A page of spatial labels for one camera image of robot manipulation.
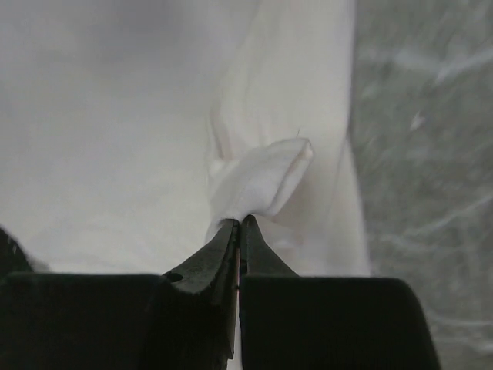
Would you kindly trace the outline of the cream white t-shirt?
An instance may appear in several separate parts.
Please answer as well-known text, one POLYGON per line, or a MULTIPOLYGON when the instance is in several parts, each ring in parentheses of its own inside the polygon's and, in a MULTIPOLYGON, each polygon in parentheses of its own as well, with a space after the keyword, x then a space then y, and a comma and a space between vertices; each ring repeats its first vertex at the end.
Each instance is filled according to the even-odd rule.
MULTIPOLYGON (((1 234, 37 272, 165 274, 256 218, 301 277, 368 278, 354 1, 3 1, 1 234)), ((233 357, 241 361, 240 231, 233 357)))

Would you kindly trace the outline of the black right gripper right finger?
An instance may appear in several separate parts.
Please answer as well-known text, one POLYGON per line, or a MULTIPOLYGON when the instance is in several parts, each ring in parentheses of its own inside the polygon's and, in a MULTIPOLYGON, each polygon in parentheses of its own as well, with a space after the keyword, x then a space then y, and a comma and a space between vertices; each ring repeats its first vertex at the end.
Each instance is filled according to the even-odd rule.
POLYGON ((245 369, 438 369, 420 302, 388 277, 301 277, 240 226, 241 361, 245 369))

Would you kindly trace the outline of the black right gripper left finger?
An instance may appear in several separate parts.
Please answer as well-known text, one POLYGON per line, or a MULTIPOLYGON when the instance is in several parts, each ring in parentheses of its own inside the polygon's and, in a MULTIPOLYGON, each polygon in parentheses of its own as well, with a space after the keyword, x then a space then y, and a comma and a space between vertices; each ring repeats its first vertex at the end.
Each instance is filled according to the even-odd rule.
POLYGON ((3 369, 225 369, 240 226, 165 274, 37 272, 1 234, 3 369))

